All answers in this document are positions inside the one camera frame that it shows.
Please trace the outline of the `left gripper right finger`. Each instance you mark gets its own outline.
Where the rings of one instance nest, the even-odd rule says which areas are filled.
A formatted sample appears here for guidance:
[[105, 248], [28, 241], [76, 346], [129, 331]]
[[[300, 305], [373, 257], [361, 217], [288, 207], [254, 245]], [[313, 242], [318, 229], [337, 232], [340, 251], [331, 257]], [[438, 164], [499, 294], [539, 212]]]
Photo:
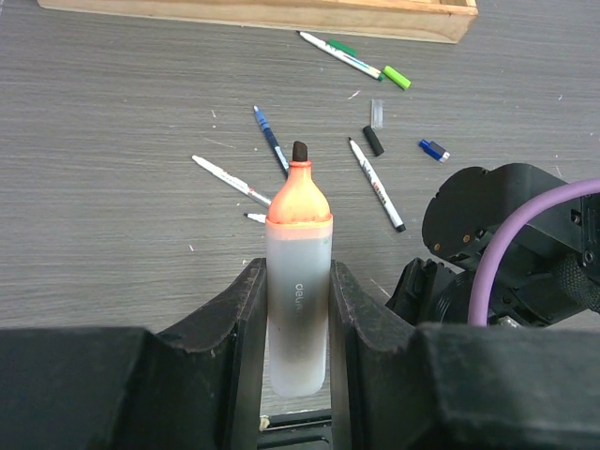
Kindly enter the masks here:
[[337, 449], [595, 449], [594, 332], [412, 326], [334, 262], [330, 390]]

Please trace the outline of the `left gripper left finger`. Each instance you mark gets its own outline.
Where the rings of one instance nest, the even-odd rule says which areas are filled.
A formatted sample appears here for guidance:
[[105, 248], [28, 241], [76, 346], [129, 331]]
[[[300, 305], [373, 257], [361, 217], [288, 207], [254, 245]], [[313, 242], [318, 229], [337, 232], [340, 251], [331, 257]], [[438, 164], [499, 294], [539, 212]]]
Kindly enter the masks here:
[[253, 449], [266, 330], [266, 264], [166, 330], [5, 329], [5, 449]]

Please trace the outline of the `translucent highlighter body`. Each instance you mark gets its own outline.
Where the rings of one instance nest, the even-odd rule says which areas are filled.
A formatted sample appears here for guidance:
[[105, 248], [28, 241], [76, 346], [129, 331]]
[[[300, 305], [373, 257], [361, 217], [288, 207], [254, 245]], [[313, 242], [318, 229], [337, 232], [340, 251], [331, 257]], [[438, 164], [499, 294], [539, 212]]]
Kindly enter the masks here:
[[276, 394], [317, 393], [326, 372], [333, 214], [312, 178], [305, 143], [265, 221], [270, 381]]

